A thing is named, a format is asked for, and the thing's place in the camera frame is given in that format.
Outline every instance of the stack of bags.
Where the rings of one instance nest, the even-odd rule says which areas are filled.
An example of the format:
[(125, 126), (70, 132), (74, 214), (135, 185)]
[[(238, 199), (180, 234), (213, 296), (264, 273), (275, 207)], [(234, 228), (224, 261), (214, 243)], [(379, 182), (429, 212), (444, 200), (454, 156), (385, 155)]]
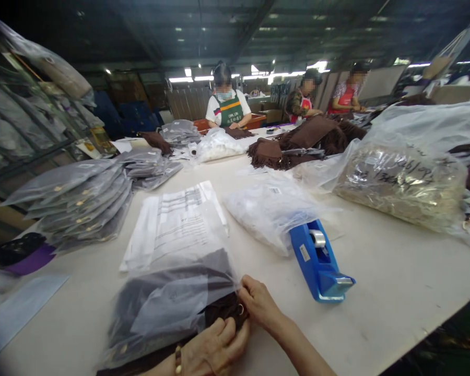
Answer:
[(160, 135), (173, 148), (185, 148), (190, 143), (199, 143), (202, 135), (190, 120), (174, 120), (162, 127)]
[(135, 148), (116, 160), (125, 166), (125, 175), (133, 180), (134, 190), (152, 191), (183, 168), (182, 164), (164, 158), (158, 148)]
[(132, 200), (131, 181), (116, 160), (88, 160), (35, 177), (2, 205), (34, 201), (25, 218), (57, 251), (115, 239)]

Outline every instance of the worker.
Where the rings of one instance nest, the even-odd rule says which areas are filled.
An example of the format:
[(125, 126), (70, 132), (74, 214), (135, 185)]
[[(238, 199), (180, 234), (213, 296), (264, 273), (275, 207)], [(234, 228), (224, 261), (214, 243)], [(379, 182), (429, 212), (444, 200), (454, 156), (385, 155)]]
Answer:
[(369, 70), (369, 63), (357, 62), (354, 64), (346, 81), (336, 86), (327, 110), (328, 113), (346, 113), (350, 110), (363, 112), (366, 110), (359, 104), (359, 92)]
[[(250, 320), (278, 342), (299, 376), (335, 375), (295, 322), (279, 310), (263, 283), (247, 275), (243, 276), (239, 298), (247, 309)], [(228, 376), (233, 363), (245, 351), (249, 341), (249, 326), (247, 319), (237, 333), (233, 318), (218, 319), (188, 342), (180, 350), (180, 357), (172, 354), (143, 376)], [(267, 364), (271, 367), (271, 359), (267, 360)]]
[(246, 129), (252, 119), (244, 94), (231, 87), (231, 70), (219, 61), (213, 71), (215, 94), (209, 99), (205, 118), (211, 128)]
[(323, 113), (312, 108), (312, 101), (308, 97), (321, 83), (322, 77), (319, 71), (314, 68), (307, 69), (299, 88), (292, 91), (287, 97), (285, 110), (291, 123), (296, 123), (301, 118)]

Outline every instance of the white t-shirt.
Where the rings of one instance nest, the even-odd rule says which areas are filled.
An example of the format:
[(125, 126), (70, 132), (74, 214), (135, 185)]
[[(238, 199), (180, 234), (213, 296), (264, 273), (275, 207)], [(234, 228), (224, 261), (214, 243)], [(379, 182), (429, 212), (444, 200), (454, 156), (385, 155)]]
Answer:
[[(242, 113), (244, 114), (244, 116), (251, 113), (251, 109), (249, 108), (249, 105), (245, 100), (244, 94), (240, 90), (235, 91), (232, 89), (231, 99), (233, 99), (235, 95), (240, 101), (240, 105), (242, 106)], [(219, 103), (222, 104), (223, 102), (218, 102), (217, 98), (211, 97), (209, 99), (209, 103), (207, 104), (207, 113), (205, 114), (205, 118), (207, 120), (212, 121), (217, 125), (221, 125), (221, 112), (219, 111)]]

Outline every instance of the hand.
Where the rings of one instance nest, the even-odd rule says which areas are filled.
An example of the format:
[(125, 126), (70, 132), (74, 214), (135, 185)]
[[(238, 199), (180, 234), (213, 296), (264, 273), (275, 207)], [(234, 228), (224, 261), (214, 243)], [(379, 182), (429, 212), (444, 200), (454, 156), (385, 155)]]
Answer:
[(230, 365), (245, 351), (249, 332), (249, 320), (246, 320), (236, 333), (233, 318), (217, 319), (183, 347), (183, 375), (228, 375)]
[(248, 275), (244, 275), (240, 283), (242, 288), (239, 290), (239, 297), (247, 308), (250, 318), (265, 330), (271, 331), (285, 316), (268, 289), (263, 283)]

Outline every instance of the cardboard box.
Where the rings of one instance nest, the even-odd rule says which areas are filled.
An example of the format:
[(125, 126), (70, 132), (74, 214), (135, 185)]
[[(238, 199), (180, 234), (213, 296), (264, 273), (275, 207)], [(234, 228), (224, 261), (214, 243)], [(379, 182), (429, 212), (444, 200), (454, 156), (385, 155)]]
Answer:
[(260, 111), (261, 115), (266, 115), (266, 124), (280, 123), (282, 121), (282, 110)]
[(261, 102), (261, 111), (278, 110), (278, 103), (275, 102)]

